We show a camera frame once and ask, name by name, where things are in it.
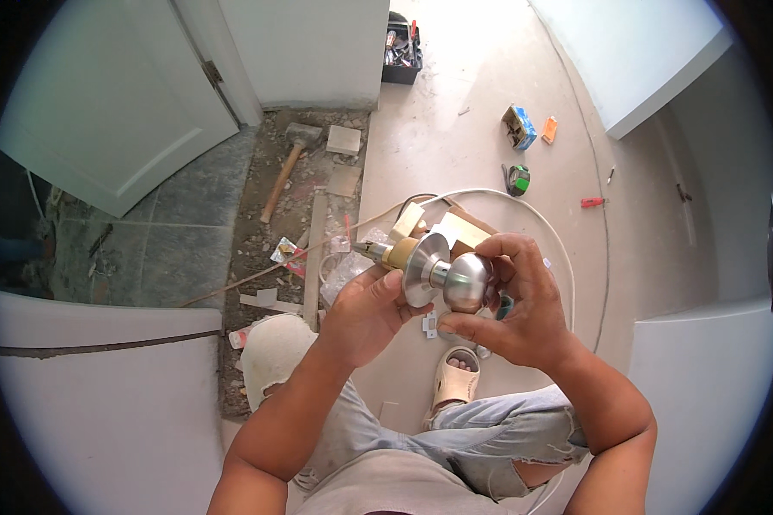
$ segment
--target gray floor tile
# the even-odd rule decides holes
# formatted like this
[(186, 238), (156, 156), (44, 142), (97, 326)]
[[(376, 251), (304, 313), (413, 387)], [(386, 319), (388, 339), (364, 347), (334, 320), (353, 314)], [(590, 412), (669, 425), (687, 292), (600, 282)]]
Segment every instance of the gray floor tile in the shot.
[[(102, 247), (89, 257), (105, 221), (63, 220), (58, 228), (57, 259), (50, 281), (56, 300), (85, 304), (136, 306), (147, 225), (113, 224)], [(89, 270), (95, 264), (94, 273)]]
[[(141, 306), (172, 307), (226, 284), (230, 227), (150, 228), (143, 263)], [(223, 296), (194, 307), (222, 307)]]
[(72, 200), (72, 202), (63, 203), (61, 207), (61, 216), (71, 220), (100, 220), (100, 221), (149, 221), (152, 217), (152, 211), (157, 201), (157, 190), (155, 188), (143, 199), (136, 203), (122, 218), (116, 218), (107, 212), (90, 206), (82, 200)]
[(152, 221), (231, 226), (247, 179), (256, 130), (242, 127), (164, 181)]
[[(103, 221), (92, 223), (105, 226)], [(94, 255), (98, 273), (92, 278), (91, 302), (111, 306), (139, 306), (140, 273), (146, 238), (151, 229), (147, 225), (129, 223), (116, 223), (113, 227), (113, 232)]]

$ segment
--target door hinge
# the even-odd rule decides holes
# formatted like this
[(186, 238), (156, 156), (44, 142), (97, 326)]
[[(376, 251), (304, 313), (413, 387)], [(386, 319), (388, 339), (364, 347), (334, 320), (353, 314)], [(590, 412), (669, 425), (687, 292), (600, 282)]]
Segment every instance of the door hinge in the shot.
[(206, 76), (209, 77), (209, 80), (212, 81), (213, 84), (223, 84), (223, 77), (221, 77), (221, 73), (217, 71), (217, 67), (213, 61), (204, 61), (201, 66), (204, 68), (204, 73), (206, 73)]

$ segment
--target hammer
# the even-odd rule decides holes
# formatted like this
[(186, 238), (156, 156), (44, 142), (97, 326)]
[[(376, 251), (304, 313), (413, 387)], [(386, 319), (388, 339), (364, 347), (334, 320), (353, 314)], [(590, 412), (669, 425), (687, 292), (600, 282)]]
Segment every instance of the hammer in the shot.
[(289, 158), (283, 163), (283, 168), (281, 168), (278, 180), (275, 181), (275, 187), (266, 201), (264, 211), (260, 213), (260, 221), (263, 223), (269, 223), (269, 219), (272, 218), (272, 211), (278, 204), (278, 197), (281, 196), (283, 187), (286, 186), (286, 181), (289, 179), (289, 174), (292, 172), (301, 150), (315, 147), (320, 141), (321, 130), (320, 127), (304, 124), (289, 124), (289, 127), (286, 128), (286, 139), (292, 142), (292, 151), (289, 152)]

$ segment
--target red utility knife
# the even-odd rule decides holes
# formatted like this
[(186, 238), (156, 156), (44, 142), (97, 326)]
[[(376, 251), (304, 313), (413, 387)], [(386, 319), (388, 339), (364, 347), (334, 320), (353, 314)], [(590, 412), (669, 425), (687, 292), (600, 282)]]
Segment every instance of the red utility knife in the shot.
[(601, 204), (607, 202), (607, 199), (603, 199), (601, 197), (590, 197), (589, 199), (582, 199), (581, 200), (581, 207), (582, 208), (592, 208), (593, 206), (600, 206)]

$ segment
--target green tape measure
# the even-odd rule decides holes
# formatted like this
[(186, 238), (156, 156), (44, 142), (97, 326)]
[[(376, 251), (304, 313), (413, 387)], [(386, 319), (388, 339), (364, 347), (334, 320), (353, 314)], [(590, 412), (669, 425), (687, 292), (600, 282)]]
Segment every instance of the green tape measure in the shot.
[(504, 172), (507, 193), (514, 197), (520, 197), (526, 193), (526, 189), (530, 187), (529, 168), (523, 165), (512, 165), (507, 170), (504, 165), (501, 165), (501, 170)]

